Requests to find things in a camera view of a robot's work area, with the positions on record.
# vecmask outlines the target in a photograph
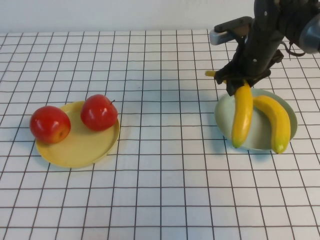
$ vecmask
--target yellow banana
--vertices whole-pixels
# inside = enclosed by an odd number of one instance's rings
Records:
[[[204,75],[206,75],[207,77],[215,77],[216,71],[208,70],[208,71],[205,71]]]
[[[283,153],[290,142],[291,126],[287,111],[273,98],[260,95],[253,98],[253,105],[262,111],[271,125],[271,148],[276,154]]]
[[[235,113],[232,124],[231,141],[235,148],[241,147],[249,134],[253,115],[253,96],[249,84],[238,88],[234,94]]]

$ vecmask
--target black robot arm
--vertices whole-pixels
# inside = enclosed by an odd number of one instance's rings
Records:
[[[255,0],[254,19],[241,17],[215,26],[209,39],[213,45],[236,40],[232,60],[215,73],[221,84],[226,80],[230,96],[243,86],[252,87],[271,74],[270,68],[281,62],[278,49],[287,38],[307,54],[320,52],[320,9],[318,0]]]

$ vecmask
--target white grid surface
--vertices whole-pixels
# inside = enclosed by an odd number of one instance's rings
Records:
[[[237,44],[208,30],[0,35],[0,239],[319,240],[319,55],[285,51],[255,87],[287,100],[287,151],[234,149],[214,109]],[[31,114],[94,94],[115,100],[118,144],[81,169],[48,164]]]

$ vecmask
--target red apple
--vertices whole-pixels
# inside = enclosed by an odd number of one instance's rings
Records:
[[[87,128],[93,131],[103,131],[116,123],[118,111],[106,96],[96,94],[84,102],[80,117]]]
[[[29,127],[33,136],[46,144],[56,144],[64,140],[70,130],[68,115],[55,106],[43,106],[31,116]]]

